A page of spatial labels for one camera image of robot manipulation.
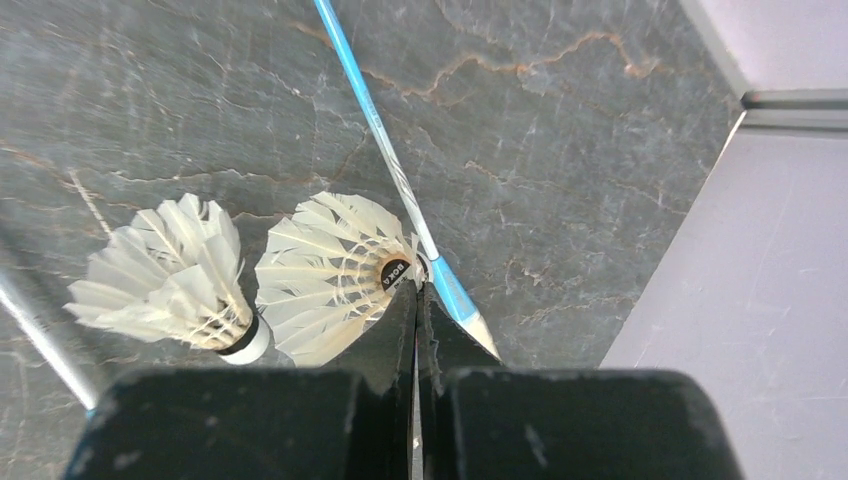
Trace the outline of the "shuttlecock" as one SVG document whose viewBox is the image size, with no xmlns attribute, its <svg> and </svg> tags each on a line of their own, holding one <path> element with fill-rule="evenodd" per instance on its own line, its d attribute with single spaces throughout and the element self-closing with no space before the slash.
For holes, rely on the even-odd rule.
<svg viewBox="0 0 848 480">
<path fill-rule="evenodd" d="M 360 195 L 322 191 L 268 232 L 255 267 L 256 307 L 278 351 L 320 367 L 384 315 L 400 284 L 420 287 L 429 263 L 416 234 Z"/>
<path fill-rule="evenodd" d="M 230 365 L 266 352 L 268 325 L 240 285 L 238 229 L 214 200 L 192 193 L 135 213 L 88 258 L 64 308 L 86 327 L 153 343 L 174 340 Z"/>
</svg>

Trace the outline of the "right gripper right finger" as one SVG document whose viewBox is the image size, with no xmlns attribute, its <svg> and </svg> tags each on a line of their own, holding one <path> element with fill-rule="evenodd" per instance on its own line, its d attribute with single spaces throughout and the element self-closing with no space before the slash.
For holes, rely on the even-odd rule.
<svg viewBox="0 0 848 480">
<path fill-rule="evenodd" d="M 711 399 L 663 369 L 502 365 L 418 296 L 417 348 L 428 479 L 739 479 Z"/>
</svg>

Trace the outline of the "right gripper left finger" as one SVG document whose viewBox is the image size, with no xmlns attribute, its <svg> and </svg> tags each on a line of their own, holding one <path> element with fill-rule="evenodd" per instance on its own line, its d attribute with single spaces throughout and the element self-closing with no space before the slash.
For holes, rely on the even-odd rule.
<svg viewBox="0 0 848 480">
<path fill-rule="evenodd" d="M 68 479 L 408 479 L 418 291 L 318 368 L 160 368 L 115 382 Z"/>
</svg>

